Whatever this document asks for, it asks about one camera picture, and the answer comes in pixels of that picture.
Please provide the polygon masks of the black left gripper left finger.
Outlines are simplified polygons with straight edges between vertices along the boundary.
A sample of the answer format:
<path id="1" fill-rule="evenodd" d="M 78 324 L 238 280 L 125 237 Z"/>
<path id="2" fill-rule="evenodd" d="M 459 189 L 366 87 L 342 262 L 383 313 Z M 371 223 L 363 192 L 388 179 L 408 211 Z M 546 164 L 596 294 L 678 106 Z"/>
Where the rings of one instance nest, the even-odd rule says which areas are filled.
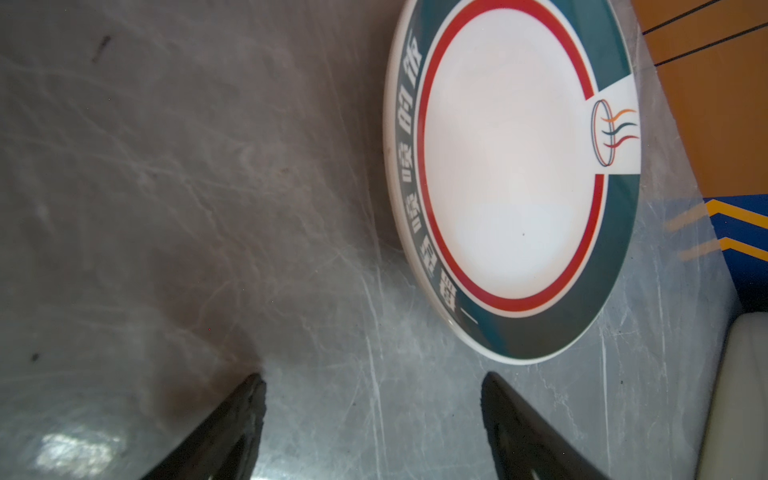
<path id="1" fill-rule="evenodd" d="M 259 455 L 267 384 L 256 373 L 232 393 L 146 479 L 249 480 Z"/>

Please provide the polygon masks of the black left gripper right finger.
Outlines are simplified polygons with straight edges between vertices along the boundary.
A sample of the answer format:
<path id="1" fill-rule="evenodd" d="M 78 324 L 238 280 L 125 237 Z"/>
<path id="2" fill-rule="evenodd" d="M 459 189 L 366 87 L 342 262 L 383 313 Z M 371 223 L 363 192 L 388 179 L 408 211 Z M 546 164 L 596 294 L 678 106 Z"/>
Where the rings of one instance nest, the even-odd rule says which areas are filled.
<path id="1" fill-rule="evenodd" d="M 485 375 L 481 410 L 500 479 L 604 479 L 498 373 Z"/>

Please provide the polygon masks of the green rim plate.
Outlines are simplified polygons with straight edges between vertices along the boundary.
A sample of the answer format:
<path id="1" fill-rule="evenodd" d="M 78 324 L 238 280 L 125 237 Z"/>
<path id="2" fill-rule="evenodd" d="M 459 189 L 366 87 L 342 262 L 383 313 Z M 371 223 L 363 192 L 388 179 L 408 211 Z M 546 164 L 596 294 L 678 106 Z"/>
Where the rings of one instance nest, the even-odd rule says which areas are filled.
<path id="1" fill-rule="evenodd" d="M 642 165 L 609 2 L 407 2 L 383 147 L 408 262 L 463 342 L 527 365 L 589 329 L 627 254 Z"/>

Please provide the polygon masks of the cream plain plate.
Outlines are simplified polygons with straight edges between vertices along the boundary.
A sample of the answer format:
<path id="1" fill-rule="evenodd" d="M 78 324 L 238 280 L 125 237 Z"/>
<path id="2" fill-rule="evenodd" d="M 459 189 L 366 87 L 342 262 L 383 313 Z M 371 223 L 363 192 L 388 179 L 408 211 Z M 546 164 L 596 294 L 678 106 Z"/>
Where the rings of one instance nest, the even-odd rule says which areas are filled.
<path id="1" fill-rule="evenodd" d="M 767 477 L 767 314 L 731 326 L 717 375 L 699 479 Z"/>

